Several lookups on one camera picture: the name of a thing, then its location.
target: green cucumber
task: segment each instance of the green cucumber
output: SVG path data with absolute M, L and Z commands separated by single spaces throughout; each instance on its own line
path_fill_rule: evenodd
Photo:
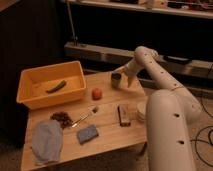
M 67 82 L 65 80 L 61 81 L 59 84 L 57 84 L 55 87 L 46 90 L 47 93 L 54 93 L 60 89 L 62 89 L 65 85 L 67 84 Z

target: pile of nuts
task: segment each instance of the pile of nuts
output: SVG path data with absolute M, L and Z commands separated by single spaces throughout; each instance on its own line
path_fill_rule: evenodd
M 50 119 L 57 120 L 60 123 L 62 129 L 71 126 L 73 123 L 73 121 L 69 117 L 68 113 L 63 112 L 63 111 L 53 113 L 53 115 L 50 117 Z

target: brush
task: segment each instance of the brush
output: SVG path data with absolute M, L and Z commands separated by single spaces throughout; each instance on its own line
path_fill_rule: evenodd
M 85 120 L 86 118 L 88 118 L 89 116 L 95 114 L 98 111 L 98 106 L 95 106 L 88 114 L 81 116 L 77 121 L 72 123 L 72 127 L 76 127 L 78 125 L 78 123 L 80 123 L 81 121 Z

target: table leg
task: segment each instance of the table leg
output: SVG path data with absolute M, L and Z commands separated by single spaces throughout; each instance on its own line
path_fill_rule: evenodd
M 143 156 L 144 153 L 146 152 L 146 149 L 147 149 L 147 142 L 144 143 L 144 145 L 139 153 L 139 156 Z

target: cloth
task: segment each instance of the cloth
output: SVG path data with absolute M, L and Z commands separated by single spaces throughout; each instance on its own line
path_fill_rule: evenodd
M 56 120 L 43 121 L 36 125 L 32 138 L 32 150 L 36 164 L 59 161 L 62 134 L 60 123 Z

